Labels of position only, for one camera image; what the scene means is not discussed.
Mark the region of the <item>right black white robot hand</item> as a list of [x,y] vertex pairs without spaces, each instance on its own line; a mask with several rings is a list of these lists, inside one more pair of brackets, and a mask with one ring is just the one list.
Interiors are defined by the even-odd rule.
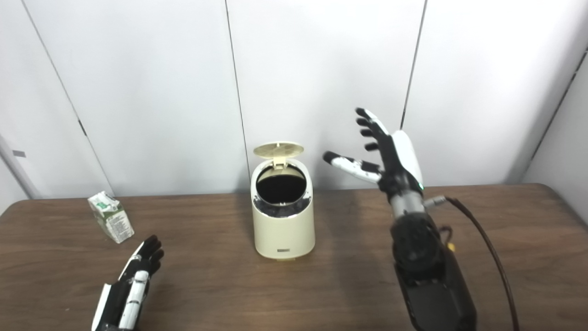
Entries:
[[406,191],[424,195],[422,172],[409,136],[403,130],[388,132],[380,119],[367,109],[357,108],[355,112],[356,123],[362,127],[360,134],[374,139],[365,145],[365,150],[378,151],[382,163],[353,159],[332,151],[326,151],[323,160],[355,178],[377,184],[388,199]]

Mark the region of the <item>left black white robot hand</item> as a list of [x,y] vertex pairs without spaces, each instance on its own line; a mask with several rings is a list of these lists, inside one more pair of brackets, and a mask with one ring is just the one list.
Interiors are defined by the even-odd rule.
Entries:
[[162,241],[145,239],[123,268],[114,284],[103,285],[97,302],[92,331],[136,331],[153,275],[164,257]]

